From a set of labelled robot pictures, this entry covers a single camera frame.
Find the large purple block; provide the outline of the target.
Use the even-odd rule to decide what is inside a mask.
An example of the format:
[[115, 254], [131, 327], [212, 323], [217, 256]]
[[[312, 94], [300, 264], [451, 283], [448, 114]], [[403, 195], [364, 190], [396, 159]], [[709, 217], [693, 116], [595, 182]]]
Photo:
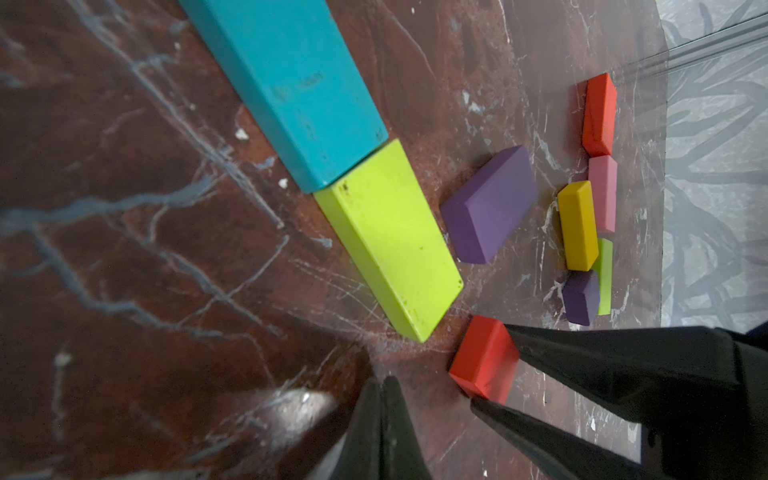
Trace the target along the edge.
[[537, 199], [527, 148], [497, 153], [440, 205], [458, 259], [470, 264], [492, 260]]

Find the teal block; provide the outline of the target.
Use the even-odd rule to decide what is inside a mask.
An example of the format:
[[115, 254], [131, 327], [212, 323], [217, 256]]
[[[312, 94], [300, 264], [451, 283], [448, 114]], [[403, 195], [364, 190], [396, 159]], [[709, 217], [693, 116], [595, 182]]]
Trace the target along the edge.
[[184, 1], [190, 22], [305, 193], [388, 132], [323, 1]]

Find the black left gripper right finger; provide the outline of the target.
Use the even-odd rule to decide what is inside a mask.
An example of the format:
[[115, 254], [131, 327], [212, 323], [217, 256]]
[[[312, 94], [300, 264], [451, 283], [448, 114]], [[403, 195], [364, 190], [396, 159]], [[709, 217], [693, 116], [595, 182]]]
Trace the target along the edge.
[[511, 325], [521, 358], [643, 426], [633, 462], [518, 410], [472, 411], [552, 479], [763, 479], [767, 329], [669, 327], [567, 332]]

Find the small red block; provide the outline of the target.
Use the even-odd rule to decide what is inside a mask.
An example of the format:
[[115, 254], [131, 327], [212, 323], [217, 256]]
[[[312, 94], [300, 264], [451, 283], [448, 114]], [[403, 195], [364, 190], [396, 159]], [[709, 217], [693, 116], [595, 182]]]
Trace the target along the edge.
[[470, 397], [504, 405], [520, 353], [499, 320], [474, 315], [449, 369], [455, 383]]

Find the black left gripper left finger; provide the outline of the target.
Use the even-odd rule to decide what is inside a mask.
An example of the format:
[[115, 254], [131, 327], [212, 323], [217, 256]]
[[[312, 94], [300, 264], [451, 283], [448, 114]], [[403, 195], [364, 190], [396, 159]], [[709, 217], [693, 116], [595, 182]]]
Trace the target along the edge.
[[406, 399], [394, 376], [365, 381], [356, 402], [311, 431], [308, 479], [430, 479]]

